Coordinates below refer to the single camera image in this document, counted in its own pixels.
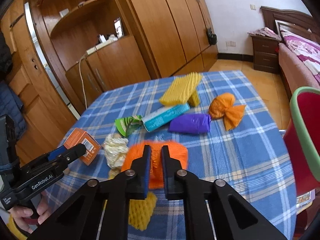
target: barcode label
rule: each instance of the barcode label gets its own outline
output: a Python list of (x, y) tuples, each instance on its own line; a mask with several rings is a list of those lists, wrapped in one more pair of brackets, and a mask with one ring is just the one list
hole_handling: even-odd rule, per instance
[(86, 147), (86, 149), (91, 152), (93, 149), (93, 144), (89, 142), (86, 138), (82, 141), (82, 144)]

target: orange tied bag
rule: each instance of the orange tied bag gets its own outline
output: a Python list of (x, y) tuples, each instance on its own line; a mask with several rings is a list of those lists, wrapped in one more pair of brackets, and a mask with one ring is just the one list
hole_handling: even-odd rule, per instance
[(233, 94), (224, 93), (217, 96), (209, 106), (212, 118), (224, 117), (226, 130), (236, 128), (244, 116), (245, 105), (233, 106), (236, 98)]
[(163, 173), (161, 162), (161, 148), (163, 145), (167, 145), (169, 148), (169, 154), (171, 158), (177, 159), (181, 163), (181, 167), (186, 169), (188, 166), (188, 150), (182, 144), (172, 141), (167, 142), (154, 142), (144, 141), (139, 144), (133, 145), (125, 158), (121, 171), (130, 169), (131, 163), (134, 159), (142, 157), (143, 149), (145, 145), (151, 147), (151, 165), (150, 165), (150, 179), (149, 189), (163, 188)]

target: orange cardboard box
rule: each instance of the orange cardboard box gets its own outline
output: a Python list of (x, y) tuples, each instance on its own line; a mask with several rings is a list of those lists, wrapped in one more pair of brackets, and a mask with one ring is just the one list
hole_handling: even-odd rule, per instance
[(80, 160), (82, 160), (86, 165), (90, 165), (101, 148), (100, 144), (97, 143), (97, 141), (86, 131), (75, 128), (63, 145), (67, 149), (70, 149), (78, 143), (84, 144), (87, 148), (85, 155), (81, 156)]

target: green wrapper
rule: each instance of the green wrapper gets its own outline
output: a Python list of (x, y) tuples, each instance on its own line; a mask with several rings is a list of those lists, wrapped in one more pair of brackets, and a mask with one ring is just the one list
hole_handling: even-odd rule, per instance
[(142, 115), (119, 118), (115, 120), (115, 124), (119, 133), (124, 137), (128, 137), (142, 125)]

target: human hand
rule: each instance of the human hand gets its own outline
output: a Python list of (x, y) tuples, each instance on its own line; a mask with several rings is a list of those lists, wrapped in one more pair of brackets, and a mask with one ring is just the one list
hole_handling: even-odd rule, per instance
[[(44, 197), (45, 192), (42, 192), (41, 201), (37, 207), (37, 213), (39, 214), (38, 223), (41, 225), (50, 215), (50, 209), (48, 206), (47, 199)], [(22, 206), (15, 206), (9, 210), (11, 213), (14, 221), (16, 222), (17, 226), (26, 231), (28, 233), (32, 233), (33, 230), (29, 227), (29, 225), (23, 220), (23, 218), (28, 218), (32, 216), (33, 211), (30, 208), (22, 207)]]

